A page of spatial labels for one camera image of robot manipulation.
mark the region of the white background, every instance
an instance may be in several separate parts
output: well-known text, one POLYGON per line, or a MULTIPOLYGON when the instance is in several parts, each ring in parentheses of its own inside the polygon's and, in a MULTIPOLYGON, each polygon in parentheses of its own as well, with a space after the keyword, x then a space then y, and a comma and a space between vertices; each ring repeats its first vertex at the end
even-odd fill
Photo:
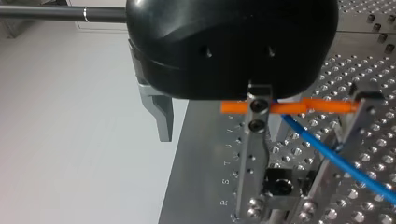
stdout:
POLYGON ((1 40, 0 223, 158 223, 186 105, 161 143, 126 34, 39 22, 1 40))

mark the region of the perforated metal plate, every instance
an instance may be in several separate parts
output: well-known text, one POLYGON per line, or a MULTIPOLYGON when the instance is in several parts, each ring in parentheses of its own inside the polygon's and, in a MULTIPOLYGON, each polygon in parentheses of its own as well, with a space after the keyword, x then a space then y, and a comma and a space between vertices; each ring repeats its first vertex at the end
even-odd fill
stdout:
MULTIPOLYGON (((318 81, 304 97, 347 100, 353 81, 376 82, 386 101, 366 128, 364 144, 355 149, 359 156, 350 162, 396 189, 396 52, 390 50, 396 44, 396 23, 389 21, 396 0, 341 0, 339 5, 339 33, 318 81), (375 15, 371 21, 370 14, 375 15), (374 30, 377 24, 380 29, 374 30)), ((321 140, 337 122, 336 115, 315 111, 295 118, 321 140)), ((219 103, 190 102, 160 224, 233 223, 242 122, 241 116, 219 115, 219 103)), ((306 170, 316 153, 294 132, 268 144, 271 167, 306 170)), ((396 207, 348 175, 330 203, 318 203, 326 208, 320 224, 396 224, 396 207)))
POLYGON ((395 11, 394 0, 339 0, 341 13, 389 14, 395 11))

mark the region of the small hole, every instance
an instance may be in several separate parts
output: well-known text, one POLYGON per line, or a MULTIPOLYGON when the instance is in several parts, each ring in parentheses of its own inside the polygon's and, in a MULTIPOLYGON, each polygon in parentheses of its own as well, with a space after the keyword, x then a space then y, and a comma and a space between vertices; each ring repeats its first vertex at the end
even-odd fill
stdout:
POLYGON ((338 200, 337 202, 335 202, 338 206, 340 207, 346 207, 347 206, 347 202, 343 199, 338 200))
POLYGON ((361 223, 364 221, 364 214, 362 212, 354 212, 352 217, 355 221, 361 223))
POLYGON ((290 157, 284 156, 284 157, 282 157, 282 161, 283 162, 289 162, 290 161, 290 157))
POLYGON ((314 162, 314 160, 312 158, 307 158, 304 160, 304 162, 308 165, 312 164, 314 162))
POLYGON ((391 218, 388 215, 385 214, 381 214, 379 215, 379 220, 381 221, 381 224, 392 224, 393 222, 393 218, 391 218))
POLYGON ((358 198, 358 192, 355 189, 350 189, 348 191, 347 197, 350 199, 356 199, 356 198, 358 198))
POLYGON ((374 166, 374 169, 377 170, 377 171, 383 171, 383 170, 385 170, 385 165, 381 164, 381 163, 378 163, 378 164, 376 164, 374 166))
POLYGON ((302 151, 299 149, 299 148, 294 148, 294 149, 292 149, 291 150, 291 153, 294 155, 294 156, 299 156, 299 155, 301 155, 301 153, 302 153, 302 151))
POLYGON ((367 211, 372 211, 372 210, 374 209, 374 205, 373 205, 372 203, 370 203, 370 202, 363 203, 363 204, 361 205, 361 207, 362 207, 364 210, 367 210, 367 211))
POLYGON ((361 154, 361 160, 362 161, 369 161, 370 160, 370 155, 367 153, 361 154))
POLYGON ((199 51, 200 51, 200 54, 205 56, 206 58, 211 58, 213 56, 213 54, 210 51, 210 48, 208 46, 200 47, 199 51))
POLYGON ((279 152, 279 147, 273 147, 272 153, 278 153, 279 152))
POLYGON ((386 155, 386 156, 382 157, 382 161, 384 161, 387 164, 391 164, 391 163, 393 163, 394 159, 393 159, 393 157, 386 155))
POLYGON ((337 212, 334 209, 326 210, 325 215, 328 219, 336 219, 337 218, 337 212))

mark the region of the metal bracket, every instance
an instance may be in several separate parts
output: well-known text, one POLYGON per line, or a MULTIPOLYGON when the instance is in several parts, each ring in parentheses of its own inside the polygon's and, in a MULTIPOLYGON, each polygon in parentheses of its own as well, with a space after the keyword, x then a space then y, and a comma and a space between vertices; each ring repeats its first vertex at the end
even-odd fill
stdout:
POLYGON ((264 136, 267 132, 272 101, 271 88, 250 84, 247 92, 247 114, 242 138, 236 216, 246 222, 258 222, 262 218, 262 187, 269 162, 269 151, 264 136))
MULTIPOLYGON (((355 149, 364 139, 364 128, 374 122, 375 109, 384 100, 379 88, 373 82, 360 83, 359 86, 353 84, 350 95, 354 102, 360 102, 357 112, 342 116, 339 129, 333 131, 325 141, 326 145, 339 151, 347 161, 358 156, 359 151, 355 149)), ((323 160, 308 195, 297 204, 296 210, 292 212, 295 215, 289 219, 289 222, 317 223, 336 192, 343 175, 344 173, 329 160, 323 160)))
POLYGON ((141 63, 132 48, 131 40, 129 40, 129 48, 134 62, 134 70, 143 106, 157 120, 157 129, 160 141, 171 142, 174 123, 172 98, 163 95, 147 83, 143 76, 141 63))

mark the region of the blue tube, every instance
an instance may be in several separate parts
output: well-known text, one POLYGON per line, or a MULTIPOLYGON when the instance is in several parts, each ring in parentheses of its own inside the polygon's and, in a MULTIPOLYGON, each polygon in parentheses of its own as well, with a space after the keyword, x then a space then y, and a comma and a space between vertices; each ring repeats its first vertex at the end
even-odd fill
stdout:
POLYGON ((316 148, 324 157, 329 159, 332 163, 338 166, 343 171, 349 173, 353 178, 361 183, 364 183, 368 189, 372 190, 376 194, 382 195, 388 202, 396 204, 396 194, 391 190, 387 189, 380 182, 371 179, 360 170, 349 164, 346 160, 340 157, 333 150, 329 149, 326 145, 320 142, 314 135, 304 129, 297 121, 294 120, 290 115, 282 115, 289 126, 297 132, 305 141, 309 142, 314 148, 316 148))

